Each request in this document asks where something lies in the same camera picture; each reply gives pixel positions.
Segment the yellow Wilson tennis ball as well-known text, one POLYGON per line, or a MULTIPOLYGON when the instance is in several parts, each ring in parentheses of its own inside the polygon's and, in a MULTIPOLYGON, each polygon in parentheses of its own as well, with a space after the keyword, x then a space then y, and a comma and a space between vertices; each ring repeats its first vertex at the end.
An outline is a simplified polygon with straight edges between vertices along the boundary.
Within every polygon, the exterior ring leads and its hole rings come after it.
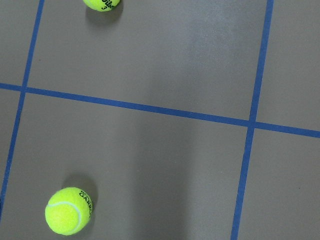
POLYGON ((98 12, 109 12, 120 3, 120 0, 83 0, 84 4, 98 12))

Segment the yellow Roland Garros tennis ball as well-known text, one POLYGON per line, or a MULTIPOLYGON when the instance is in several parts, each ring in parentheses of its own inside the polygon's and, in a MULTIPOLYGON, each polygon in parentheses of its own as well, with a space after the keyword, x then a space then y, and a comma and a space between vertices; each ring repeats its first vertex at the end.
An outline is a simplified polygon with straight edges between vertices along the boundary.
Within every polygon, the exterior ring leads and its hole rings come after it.
POLYGON ((91 197, 84 190, 66 187, 49 199, 44 215, 47 225, 54 233, 70 236, 87 225, 92 211, 91 197))

